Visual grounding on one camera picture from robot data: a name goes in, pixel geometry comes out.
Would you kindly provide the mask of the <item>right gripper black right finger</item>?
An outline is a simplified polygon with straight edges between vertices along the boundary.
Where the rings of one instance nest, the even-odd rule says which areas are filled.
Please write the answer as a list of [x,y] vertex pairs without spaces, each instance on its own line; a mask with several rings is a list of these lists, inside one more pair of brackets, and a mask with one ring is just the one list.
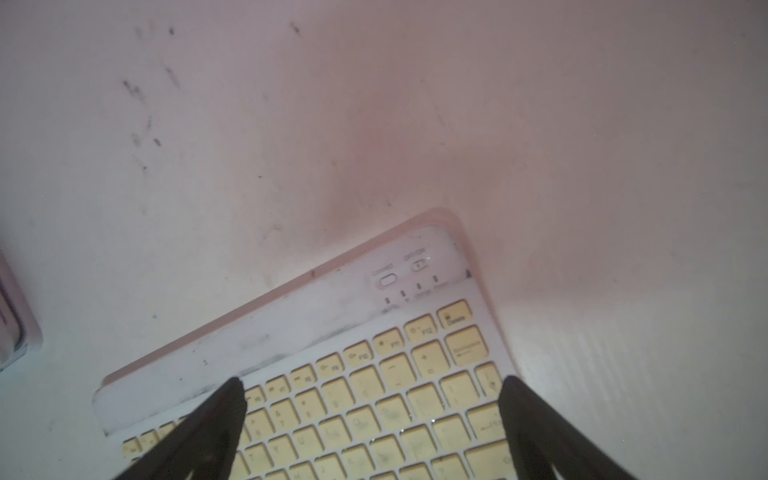
[[517,376],[504,379],[498,406],[520,479],[631,479]]

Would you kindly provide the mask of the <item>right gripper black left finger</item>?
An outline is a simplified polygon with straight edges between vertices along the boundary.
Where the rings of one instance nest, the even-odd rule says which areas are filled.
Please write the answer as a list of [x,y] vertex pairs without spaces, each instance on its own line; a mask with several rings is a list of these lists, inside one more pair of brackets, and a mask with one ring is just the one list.
[[227,479],[247,402],[237,377],[228,379],[178,428],[120,473],[120,479]]

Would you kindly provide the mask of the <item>yellow key keyboard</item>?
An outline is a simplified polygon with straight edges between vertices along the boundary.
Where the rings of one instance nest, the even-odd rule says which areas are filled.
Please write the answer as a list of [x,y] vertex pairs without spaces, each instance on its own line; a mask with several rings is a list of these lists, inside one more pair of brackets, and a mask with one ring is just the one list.
[[458,217],[432,209],[108,375],[92,404],[136,462],[236,377],[234,479],[512,479],[515,371]]

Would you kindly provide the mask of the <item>white key keyboard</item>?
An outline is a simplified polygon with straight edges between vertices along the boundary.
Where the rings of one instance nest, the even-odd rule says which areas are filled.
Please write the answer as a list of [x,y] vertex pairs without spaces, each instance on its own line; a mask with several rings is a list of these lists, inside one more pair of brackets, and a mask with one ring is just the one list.
[[1,253],[1,371],[42,345],[40,324]]

